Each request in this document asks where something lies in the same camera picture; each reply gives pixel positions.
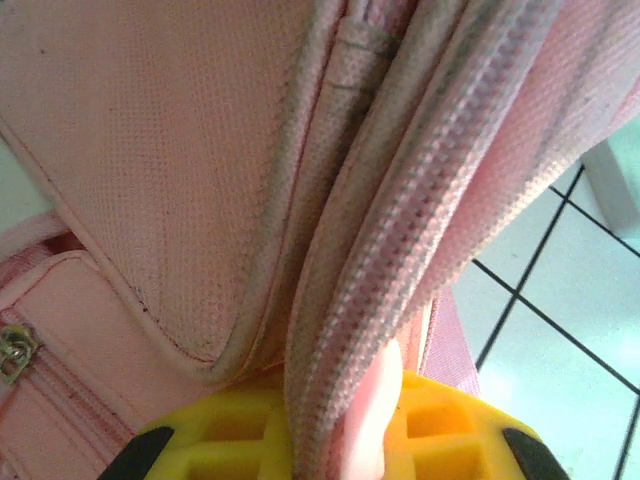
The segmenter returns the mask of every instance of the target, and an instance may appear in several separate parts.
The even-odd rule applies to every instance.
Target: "pink strap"
[[[420,374],[479,396],[478,372],[464,338],[451,288],[444,290],[434,302],[429,328]]]

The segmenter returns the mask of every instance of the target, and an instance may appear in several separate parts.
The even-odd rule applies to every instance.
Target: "black grout line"
[[[635,248],[633,248],[631,245],[629,245],[627,242],[625,242],[624,240],[622,240],[621,238],[616,237],[616,234],[613,233],[611,230],[609,230],[607,227],[605,227],[604,225],[602,225],[600,222],[598,222],[595,218],[593,218],[591,215],[589,215],[586,211],[584,211],[582,209],[582,207],[580,207],[579,205],[577,205],[576,203],[574,203],[572,200],[567,199],[567,202],[569,203],[569,205],[571,205],[573,208],[575,208],[576,210],[578,210],[581,214],[583,214],[585,217],[587,217],[589,220],[591,220],[593,223],[595,223],[598,227],[600,227],[601,230],[604,230],[606,233],[608,233],[611,238],[613,238],[616,242],[618,242],[620,245],[622,245],[624,248],[626,248],[627,250],[629,250],[631,253],[633,253],[636,257],[640,258],[640,251],[636,250]]]
[[[638,387],[636,387],[633,383],[631,383],[629,380],[624,378],[624,376],[620,372],[618,372],[615,368],[613,368],[607,362],[602,360],[598,355],[596,355],[591,350],[589,350],[589,348],[587,348],[580,340],[578,340],[576,337],[574,337],[569,332],[567,332],[558,323],[556,323],[548,315],[546,315],[542,310],[540,310],[538,307],[536,307],[533,303],[531,303],[526,298],[519,297],[519,300],[523,304],[525,304],[527,307],[529,307],[529,309],[531,309],[531,311],[533,311],[536,315],[538,315],[542,320],[544,320],[551,327],[553,327],[560,335],[562,335],[564,338],[566,338],[571,343],[573,343],[576,347],[582,350],[585,354],[587,354],[594,362],[596,362],[598,365],[604,368],[611,375],[616,377],[618,381],[624,384],[633,393],[635,393],[636,395],[640,395],[640,389],[638,389]]]
[[[636,257],[640,258],[640,251],[636,250],[635,248],[633,248],[631,245],[629,245],[627,242],[625,242],[624,240],[622,240],[621,238],[617,237],[615,233],[613,233],[611,230],[609,230],[609,228],[606,225],[601,224],[598,220],[596,220],[595,218],[593,218],[589,213],[587,213],[586,210],[584,210],[580,205],[578,205],[577,203],[575,203],[573,200],[571,200],[571,198],[569,197],[569,193],[562,193],[560,190],[558,190],[556,187],[554,187],[553,185],[549,187],[549,190],[553,191],[556,195],[558,195],[560,198],[564,198],[567,200],[567,202],[576,210],[578,210],[582,215],[584,215],[585,217],[587,217],[589,220],[591,220],[593,223],[596,224],[596,226],[598,226],[601,230],[604,230],[607,234],[609,234],[611,237],[613,237],[613,239],[618,242],[620,245],[622,245],[624,248],[626,248],[627,250],[629,250],[631,253],[633,253]]]
[[[509,285],[507,282],[502,280],[502,278],[500,278],[497,273],[494,273],[493,270],[490,270],[489,267],[487,267],[480,260],[474,258],[473,260],[471,260],[471,263],[476,265],[480,270],[482,270],[484,273],[489,275],[493,280],[498,282],[500,286],[505,290],[507,290],[511,295],[514,295],[516,293],[515,289],[511,285]]]
[[[511,298],[507,302],[507,305],[504,307],[504,310],[500,314],[500,318],[498,319],[498,322],[493,327],[493,330],[491,331],[491,335],[489,335],[489,338],[487,339],[487,343],[485,343],[484,347],[482,348],[482,351],[480,352],[480,355],[478,355],[478,359],[476,360],[476,368],[478,369],[478,371],[480,371],[480,369],[482,368],[482,365],[484,364],[484,362],[487,359],[487,356],[491,352],[493,345],[496,343],[496,339],[498,338],[498,335],[500,334],[502,327],[504,327],[504,324],[507,321],[507,318],[509,317],[511,310],[513,309],[513,306],[515,305],[516,300],[518,299],[518,296],[522,291],[522,288],[524,287],[525,283],[529,279],[529,275],[531,275],[531,272],[533,271],[533,267],[538,261],[538,258],[540,258],[540,254],[542,253],[544,246],[549,240],[549,237],[551,236],[551,232],[553,231],[556,224],[558,223],[558,220],[560,219],[560,215],[562,215],[562,211],[564,210],[564,207],[567,205],[567,198],[571,195],[571,192],[573,191],[576,184],[578,183],[578,180],[580,179],[580,175],[582,175],[583,170],[584,170],[584,166],[581,166],[580,169],[578,170],[578,173],[576,174],[573,181],[571,182],[571,186],[567,191],[567,197],[563,198],[562,202],[558,206],[556,213],[551,219],[551,223],[549,224],[549,226],[547,227],[547,230],[542,235],[542,238],[540,239],[540,242],[538,243],[538,246],[536,247],[536,250],[533,253],[533,256],[531,257],[531,260],[529,260],[529,263],[527,264],[527,267],[525,268],[524,273],[522,274],[522,277],[518,282],[518,285],[513,291],[513,294],[511,295]]]
[[[624,375],[619,373],[615,368],[605,362],[602,358],[600,358],[597,354],[591,351],[587,346],[585,346],[580,340],[567,332],[564,328],[562,328],[558,323],[551,319],[547,314],[545,314],[542,310],[536,307],[533,303],[527,300],[522,296],[521,293],[516,293],[515,290],[509,286],[504,280],[502,280],[498,275],[496,275],[493,271],[491,271],[486,265],[478,260],[473,260],[473,263],[480,268],[484,273],[486,273],[489,277],[499,283],[503,288],[505,288],[509,293],[511,293],[517,300],[520,300],[525,306],[527,306],[533,313],[535,313],[538,317],[544,320],[549,326],[551,326],[554,330],[556,330],[560,335],[569,340],[574,346],[582,350],[589,358],[591,358],[594,362],[604,368],[607,372],[613,375],[618,381],[620,381],[624,386],[629,388],[633,393],[640,394],[640,389],[634,386],[629,380],[627,380]]]
[[[559,195],[559,196],[560,196],[560,197],[562,197],[562,198],[567,198],[567,196],[566,196],[564,193],[562,193],[560,190],[558,190],[558,189],[557,189],[556,187],[554,187],[553,185],[551,185],[551,186],[549,187],[549,190],[551,190],[552,192],[555,192],[557,195]]]
[[[620,457],[618,458],[618,465],[616,466],[616,473],[613,476],[613,480],[622,479],[622,474],[624,473],[624,464],[627,461],[629,449],[631,448],[631,442],[633,440],[633,433],[636,430],[636,426],[638,425],[638,416],[640,416],[640,395],[638,395],[638,398],[636,399],[636,406],[633,409],[631,421],[629,422],[629,428],[627,429],[627,435],[624,438],[624,443],[622,444],[622,449],[620,450]]]

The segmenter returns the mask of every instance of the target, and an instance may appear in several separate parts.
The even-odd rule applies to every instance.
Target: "white tile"
[[[602,216],[596,197],[591,189],[589,178],[583,173],[571,192],[571,201],[593,217],[600,225],[607,227],[607,221]]]
[[[0,139],[0,232],[52,208],[8,145]]]
[[[560,202],[558,195],[545,190],[480,253],[478,260],[515,287]]]
[[[483,398],[538,432],[572,480],[611,479],[635,395],[521,303],[480,371]]]
[[[453,285],[453,295],[475,360],[487,343],[510,294],[472,263]]]
[[[640,384],[640,258],[567,206],[523,296]]]
[[[624,464],[622,480],[638,480],[640,478],[640,425],[636,424],[636,432],[629,449],[629,456]]]
[[[553,186],[560,192],[560,193],[567,193],[569,191],[569,187],[571,186],[571,182],[573,182],[573,179],[576,178],[576,174],[578,173],[578,170],[580,169],[580,166],[582,164],[577,161],[574,162],[573,165],[571,165],[561,176],[560,178],[558,178],[555,182],[553,182]]]

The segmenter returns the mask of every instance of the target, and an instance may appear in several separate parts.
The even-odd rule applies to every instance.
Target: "pink backpack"
[[[640,5],[5,0],[0,65],[57,212],[0,231],[0,478],[95,478],[283,361],[295,478],[327,478],[389,338],[477,391],[447,286],[639,111]]]

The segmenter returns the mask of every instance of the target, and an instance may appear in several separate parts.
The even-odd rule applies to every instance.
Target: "zipper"
[[[18,322],[5,323],[9,317]],[[19,320],[13,309],[0,313],[0,400],[16,388],[33,388],[109,464],[134,432]]]
[[[443,61],[439,70],[446,73],[434,77],[416,113],[416,140],[403,142],[408,146],[400,147],[360,228],[291,397],[297,479],[336,476],[338,421],[399,327],[455,209],[450,192],[473,175],[560,7],[535,0],[472,4],[456,32],[464,35],[456,54]],[[461,33],[462,23],[468,31]]]

